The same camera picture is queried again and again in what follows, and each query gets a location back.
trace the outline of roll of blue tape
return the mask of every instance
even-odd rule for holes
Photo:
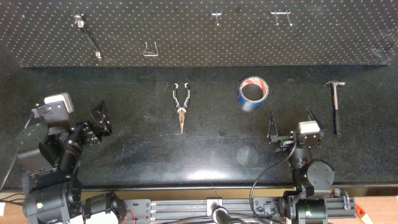
[[[256,85],[261,88],[262,91],[262,97],[257,100],[257,99],[250,99],[250,96],[246,96],[244,94],[244,87],[250,87],[248,85]],[[268,84],[265,80],[263,80],[260,77],[249,77],[240,84],[239,86],[239,102],[242,104],[242,110],[246,112],[251,112],[254,109],[258,108],[264,103],[264,100],[267,98],[269,93],[269,87]]]

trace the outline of blue tape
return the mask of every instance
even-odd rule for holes
[[[242,88],[246,85],[257,85],[261,87],[263,93],[262,98],[256,101],[247,99],[242,93]],[[266,100],[268,93],[269,93],[269,87],[264,79],[260,77],[249,77],[243,80],[243,82],[239,85],[239,96],[238,96],[239,102],[242,104],[242,110],[250,112],[258,108],[264,103],[264,100]]]

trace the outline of pliers handle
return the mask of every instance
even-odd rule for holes
[[[191,90],[189,89],[188,83],[184,84],[185,86],[185,92],[187,93],[187,97],[184,101],[184,104],[181,106],[180,103],[178,102],[177,99],[177,90],[178,90],[178,84],[174,83],[173,85],[173,100],[174,100],[174,105],[177,108],[177,112],[179,113],[181,110],[186,113],[187,108],[190,102],[190,97],[191,97]]]

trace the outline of hammer head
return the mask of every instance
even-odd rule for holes
[[[327,85],[327,84],[331,84],[332,86],[339,86],[339,85],[345,85],[345,82],[339,82],[337,80],[330,80],[327,83],[325,83],[323,86]]]

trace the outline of pegboard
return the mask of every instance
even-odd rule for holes
[[[5,0],[0,8],[1,44],[24,67],[388,64],[398,53],[393,0]],[[292,25],[270,11],[290,11]],[[145,42],[159,55],[143,56]]]

